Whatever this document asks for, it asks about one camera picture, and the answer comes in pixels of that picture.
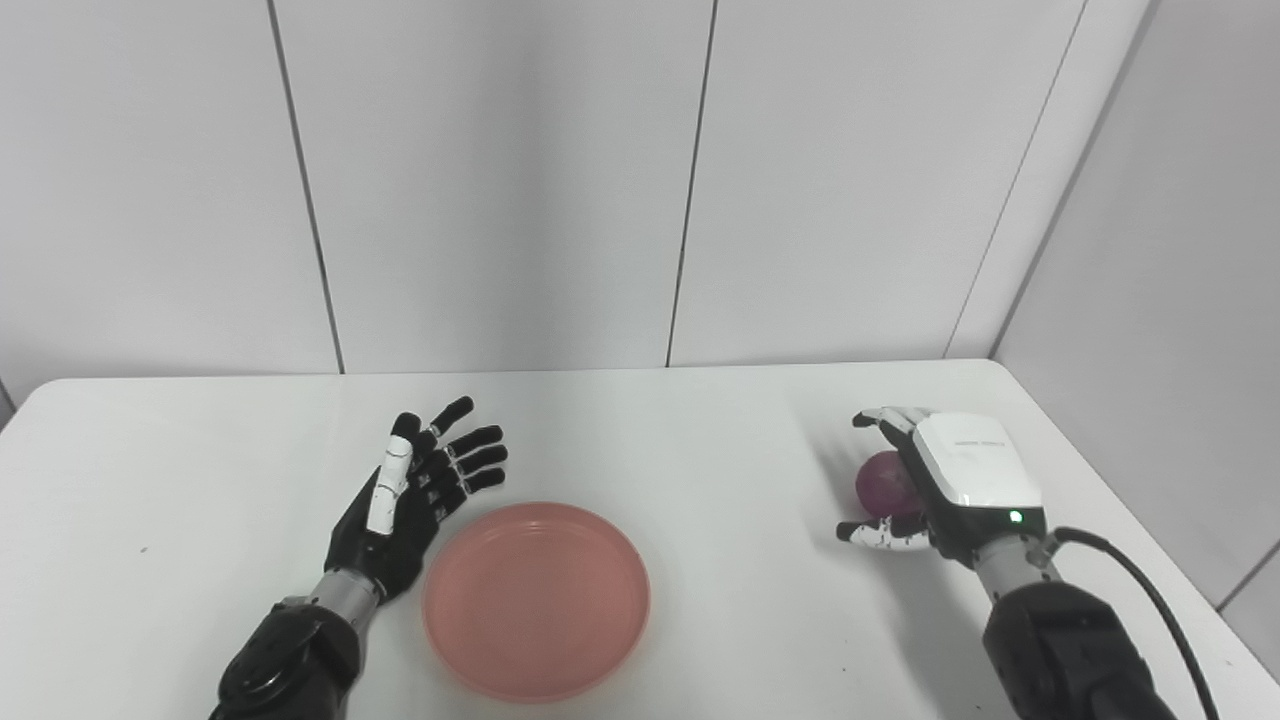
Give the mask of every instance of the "purple ball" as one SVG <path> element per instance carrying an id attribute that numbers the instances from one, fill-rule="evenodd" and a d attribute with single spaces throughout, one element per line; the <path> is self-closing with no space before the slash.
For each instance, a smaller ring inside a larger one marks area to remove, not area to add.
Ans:
<path id="1" fill-rule="evenodd" d="M 870 512 L 872 518 L 920 511 L 920 498 L 911 486 L 911 477 L 895 450 L 872 455 L 859 468 L 854 487 L 858 491 L 858 502 L 863 503 L 863 509 Z"/>

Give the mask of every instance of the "pink bowl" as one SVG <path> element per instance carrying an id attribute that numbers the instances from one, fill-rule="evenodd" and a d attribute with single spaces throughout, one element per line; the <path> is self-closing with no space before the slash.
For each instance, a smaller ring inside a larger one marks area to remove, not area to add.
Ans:
<path id="1" fill-rule="evenodd" d="M 426 637 L 467 687 L 509 702 L 553 702 L 604 680 L 649 616 L 649 578 L 626 536 L 571 505 L 527 502 L 484 515 L 431 564 Z"/>

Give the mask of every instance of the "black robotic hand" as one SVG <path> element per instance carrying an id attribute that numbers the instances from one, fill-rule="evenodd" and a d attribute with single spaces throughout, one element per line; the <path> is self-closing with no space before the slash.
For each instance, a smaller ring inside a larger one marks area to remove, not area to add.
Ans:
<path id="1" fill-rule="evenodd" d="M 467 495 L 506 478 L 497 468 L 507 459 L 497 425 L 438 447 L 474 407 L 462 397 L 426 429 L 411 413 L 396 420 L 383 464 L 333 529 L 320 583 L 307 597 L 278 602 L 262 619 L 223 674 L 211 720 L 340 715 L 378 606 L 413 584 L 440 521 Z"/>
<path id="2" fill-rule="evenodd" d="M 474 407 L 470 397 L 461 397 L 426 429 L 412 413 L 397 418 L 392 434 L 412 443 L 413 457 L 408 486 L 396 502 L 394 530 L 379 536 L 366 528 L 380 471 L 375 469 L 333 529 L 324 564 L 326 573 L 349 570 L 369 578 L 379 589 L 380 603 L 390 602 L 413 584 L 422 570 L 422 553 L 435 539 L 440 521 L 461 507 L 467 495 L 506 479 L 497 468 L 507 459 L 507 448 L 498 445 L 502 428 L 497 425 L 438 446 L 440 437 Z"/>

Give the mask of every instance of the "robotic hand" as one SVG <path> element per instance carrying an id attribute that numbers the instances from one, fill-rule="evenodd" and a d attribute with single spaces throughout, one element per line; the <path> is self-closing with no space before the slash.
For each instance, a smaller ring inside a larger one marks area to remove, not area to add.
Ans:
<path id="1" fill-rule="evenodd" d="M 330 720 L 364 662 L 376 609 L 399 597 L 422 570 L 442 520 L 472 492 L 500 484 L 502 429 L 480 428 L 438 447 L 471 413 L 452 402 L 426 429 L 404 413 L 383 464 L 333 529 L 325 574 L 307 597 L 278 602 L 227 666 L 210 720 Z"/>
<path id="2" fill-rule="evenodd" d="M 992 418 L 879 407 L 854 418 L 897 448 L 923 512 L 841 523 L 840 539 L 887 550 L 936 547 L 974 570 L 993 606 L 983 646 L 1024 720 L 1172 720 L 1110 605 L 1062 582 L 1062 542 L 1111 553 L 1143 584 L 1183 651 L 1211 720 L 1216 710 L 1194 656 L 1160 594 L 1110 543 L 1071 528 L 1047 532 L 1039 487 Z"/>

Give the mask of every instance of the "robotic finger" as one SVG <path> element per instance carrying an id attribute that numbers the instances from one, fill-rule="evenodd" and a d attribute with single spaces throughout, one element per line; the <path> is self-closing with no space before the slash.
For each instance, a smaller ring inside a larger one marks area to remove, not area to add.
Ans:
<path id="1" fill-rule="evenodd" d="M 914 552 L 933 547 L 929 543 L 929 528 L 925 525 L 922 512 L 890 515 L 861 523 L 840 523 L 836 525 L 836 537 L 852 544 L 896 552 Z"/>

